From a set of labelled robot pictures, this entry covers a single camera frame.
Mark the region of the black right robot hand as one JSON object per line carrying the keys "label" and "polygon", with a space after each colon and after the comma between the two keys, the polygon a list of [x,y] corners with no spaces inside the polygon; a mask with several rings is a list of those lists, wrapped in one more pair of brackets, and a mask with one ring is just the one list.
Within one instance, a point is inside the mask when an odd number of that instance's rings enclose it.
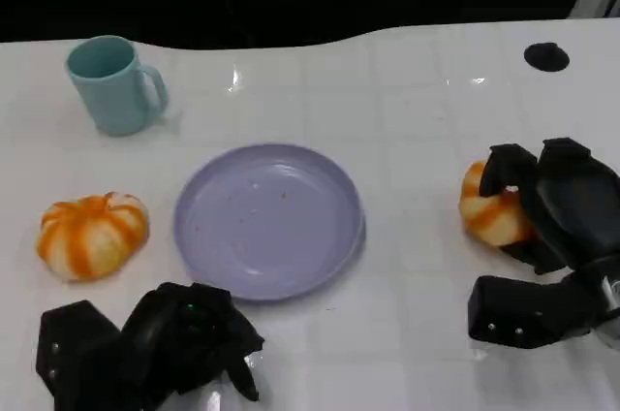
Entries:
{"label": "black right robot hand", "polygon": [[535,273],[590,269],[619,255],[619,174],[586,146],[548,139],[539,156],[517,143],[491,146],[480,195],[506,197],[511,187],[524,234],[496,246]]}

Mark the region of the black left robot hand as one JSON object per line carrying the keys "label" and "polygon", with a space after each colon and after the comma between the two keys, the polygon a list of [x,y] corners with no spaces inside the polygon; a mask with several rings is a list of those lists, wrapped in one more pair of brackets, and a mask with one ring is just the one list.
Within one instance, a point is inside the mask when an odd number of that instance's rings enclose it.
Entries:
{"label": "black left robot hand", "polygon": [[122,377],[137,389],[144,410],[224,373],[247,400],[260,399],[245,358],[263,349],[264,338],[226,290],[165,282],[139,300],[120,336]]}

